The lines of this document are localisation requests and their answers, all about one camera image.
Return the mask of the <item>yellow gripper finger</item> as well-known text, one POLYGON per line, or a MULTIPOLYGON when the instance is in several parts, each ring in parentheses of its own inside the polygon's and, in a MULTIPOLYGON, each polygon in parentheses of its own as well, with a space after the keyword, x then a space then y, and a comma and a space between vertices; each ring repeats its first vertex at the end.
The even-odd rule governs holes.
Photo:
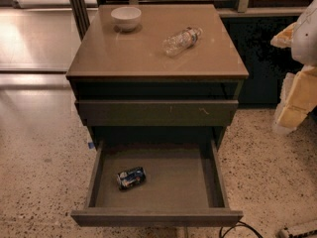
POLYGON ((280 31, 271 39, 270 44, 276 48, 290 48, 292 43, 294 27, 294 23, 288 25, 285 29, 280 31))
POLYGON ((288 108, 279 103, 274 112, 272 130, 276 134, 287 135, 295 131, 306 117, 307 115, 301 110, 288 108))

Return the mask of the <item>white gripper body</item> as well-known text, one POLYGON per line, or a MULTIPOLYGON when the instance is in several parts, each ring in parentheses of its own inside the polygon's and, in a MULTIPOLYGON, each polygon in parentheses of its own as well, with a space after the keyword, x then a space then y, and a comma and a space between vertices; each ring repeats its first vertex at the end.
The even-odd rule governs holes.
POLYGON ((317 67, 305 65, 297 74, 288 72, 280 100, 288 107, 311 112, 317 106, 317 67))

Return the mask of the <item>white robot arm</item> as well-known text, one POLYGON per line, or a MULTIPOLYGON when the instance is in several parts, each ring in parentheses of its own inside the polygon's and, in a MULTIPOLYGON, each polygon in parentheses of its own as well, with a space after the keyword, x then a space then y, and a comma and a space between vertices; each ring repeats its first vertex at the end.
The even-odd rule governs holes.
POLYGON ((317 0, 296 22, 275 35, 270 44, 291 48, 292 58, 303 65, 301 71, 286 74, 274 113, 273 131, 287 135, 317 106, 317 0))

